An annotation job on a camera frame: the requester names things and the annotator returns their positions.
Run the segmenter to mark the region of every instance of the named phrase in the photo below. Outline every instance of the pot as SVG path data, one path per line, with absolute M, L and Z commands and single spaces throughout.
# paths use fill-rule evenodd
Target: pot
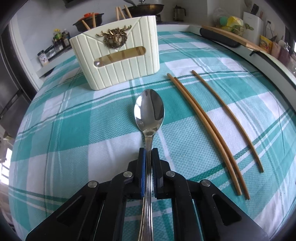
M 95 13 L 94 14 L 97 27 L 102 24 L 102 15 L 103 15 L 103 13 Z M 89 13 L 85 14 L 83 18 L 79 19 L 76 23 L 73 24 L 77 27 L 77 30 L 81 33 L 87 31 L 86 27 L 82 23 L 82 20 L 84 20 L 90 28 L 93 28 L 92 13 L 89 12 Z
M 147 15 L 157 15 L 163 10 L 163 4 L 139 4 L 137 6 L 128 7 L 133 18 L 147 16 Z

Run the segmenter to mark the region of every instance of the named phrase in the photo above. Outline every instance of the wall outlet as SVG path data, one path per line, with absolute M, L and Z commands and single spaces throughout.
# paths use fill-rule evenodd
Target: wall outlet
M 270 29 L 269 28 L 269 25 L 270 25 L 271 30 L 274 31 L 274 24 L 273 24 L 273 22 L 271 20 L 269 20 L 269 19 L 266 19 L 266 27 L 268 29 Z

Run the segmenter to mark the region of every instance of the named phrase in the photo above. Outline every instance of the plastic bag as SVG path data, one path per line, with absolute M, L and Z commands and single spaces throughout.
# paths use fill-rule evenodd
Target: plastic bag
M 226 17 L 229 18 L 230 14 L 226 12 L 223 8 L 217 8 L 213 13 L 213 20 L 215 25 L 220 25 L 220 18 Z

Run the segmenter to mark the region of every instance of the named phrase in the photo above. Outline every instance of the green sponge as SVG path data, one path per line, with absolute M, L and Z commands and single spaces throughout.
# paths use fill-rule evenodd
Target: green sponge
M 220 24 L 221 24 L 222 26 L 226 26 L 226 25 L 227 25 L 227 20 L 228 20 L 228 17 L 221 17 L 221 18 L 219 19 Z

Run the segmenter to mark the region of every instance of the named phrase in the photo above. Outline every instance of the teal and white cloth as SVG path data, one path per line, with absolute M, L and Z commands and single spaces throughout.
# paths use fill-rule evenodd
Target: teal and white cloth
M 137 96 L 156 90 L 165 106 L 155 135 L 161 159 L 185 178 L 211 180 L 272 237 L 295 206 L 296 116 L 257 69 L 230 50 L 192 33 L 159 32 L 160 70 L 100 91 L 90 89 L 72 57 L 55 68 L 37 93 L 16 137 L 9 203 L 18 235 L 47 218 L 90 180 L 104 182 L 137 159 L 143 137 L 133 116 Z M 252 140 L 260 173 L 246 142 L 199 73 L 228 104 Z M 220 131 L 249 189 L 237 196 L 204 126 L 167 73 L 176 76 Z M 152 199 L 155 241 L 173 240 L 170 200 Z M 127 203 L 123 240 L 136 240 L 141 201 Z

